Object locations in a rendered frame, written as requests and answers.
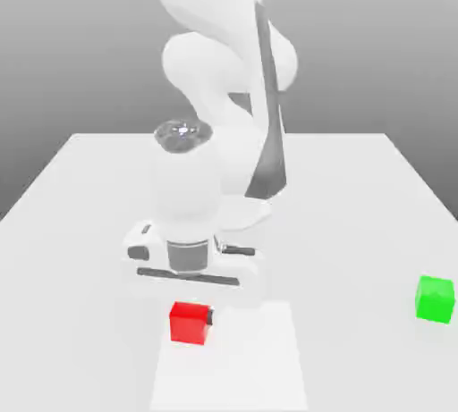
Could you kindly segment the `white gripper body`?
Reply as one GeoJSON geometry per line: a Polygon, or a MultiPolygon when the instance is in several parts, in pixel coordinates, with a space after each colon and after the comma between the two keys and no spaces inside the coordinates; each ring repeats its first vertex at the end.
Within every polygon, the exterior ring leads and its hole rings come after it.
{"type": "Polygon", "coordinates": [[[123,278],[132,294],[173,304],[251,307],[266,294],[266,261],[262,256],[214,256],[196,273],[178,273],[165,256],[148,261],[121,259],[123,278]]]}

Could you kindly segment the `small red cube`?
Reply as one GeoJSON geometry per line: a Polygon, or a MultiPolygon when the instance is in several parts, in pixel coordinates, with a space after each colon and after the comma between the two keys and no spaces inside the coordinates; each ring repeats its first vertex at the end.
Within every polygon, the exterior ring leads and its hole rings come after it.
{"type": "Polygon", "coordinates": [[[213,308],[191,302],[174,302],[169,313],[171,341],[204,345],[213,324],[213,308]]]}

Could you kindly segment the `small green cube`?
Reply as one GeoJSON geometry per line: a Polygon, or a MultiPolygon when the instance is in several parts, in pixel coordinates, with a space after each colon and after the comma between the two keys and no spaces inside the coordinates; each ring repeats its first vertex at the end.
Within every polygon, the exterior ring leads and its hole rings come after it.
{"type": "Polygon", "coordinates": [[[430,322],[449,324],[455,304],[452,280],[422,275],[415,294],[415,315],[430,322]]]}

